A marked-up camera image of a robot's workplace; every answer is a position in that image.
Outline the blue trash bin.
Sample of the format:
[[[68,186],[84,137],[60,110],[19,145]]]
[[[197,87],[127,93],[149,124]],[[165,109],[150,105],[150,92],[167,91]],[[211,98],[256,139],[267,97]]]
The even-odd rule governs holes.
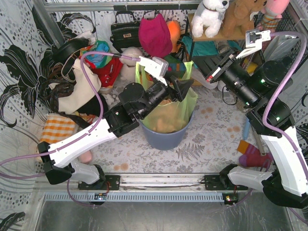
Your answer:
[[[160,151],[172,150],[179,146],[179,144],[184,139],[185,132],[187,131],[189,125],[191,124],[194,117],[194,111],[192,112],[188,124],[179,131],[173,133],[158,133],[148,129],[142,122],[139,124],[142,127],[142,131],[149,145],[152,148],[158,149]]]

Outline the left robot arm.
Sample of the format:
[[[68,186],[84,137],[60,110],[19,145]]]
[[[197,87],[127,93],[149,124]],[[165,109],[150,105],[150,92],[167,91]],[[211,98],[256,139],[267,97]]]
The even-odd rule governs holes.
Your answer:
[[[165,98],[183,101],[192,84],[192,79],[179,80],[174,76],[167,79],[167,84],[156,80],[147,90],[140,83],[130,83],[119,94],[120,102],[102,119],[61,142],[41,142],[38,151],[48,182],[57,185],[77,180],[83,190],[107,190],[109,183],[102,168],[83,164],[78,157],[137,128],[139,120],[145,119]]]

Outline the green trash bag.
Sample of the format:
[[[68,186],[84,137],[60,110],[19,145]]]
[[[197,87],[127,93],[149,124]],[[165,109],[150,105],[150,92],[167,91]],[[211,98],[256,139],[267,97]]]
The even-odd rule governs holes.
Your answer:
[[[193,61],[185,62],[186,72],[181,80],[191,79]],[[148,89],[153,82],[144,67],[137,63],[135,81]],[[190,87],[185,99],[182,102],[175,101],[169,104],[158,105],[141,122],[150,130],[158,133],[173,133],[184,128],[196,106],[197,93]]]

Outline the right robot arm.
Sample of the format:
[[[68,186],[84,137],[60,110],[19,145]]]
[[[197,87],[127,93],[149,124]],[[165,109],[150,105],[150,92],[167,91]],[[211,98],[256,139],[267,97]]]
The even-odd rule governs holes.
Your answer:
[[[308,166],[296,137],[295,121],[287,104],[275,93],[286,66],[270,60],[252,75],[241,67],[234,51],[219,55],[193,57],[206,81],[221,81],[244,103],[250,125],[266,143],[276,169],[258,172],[235,164],[220,171],[223,186],[241,185],[262,191],[278,206],[304,208],[308,205]]]

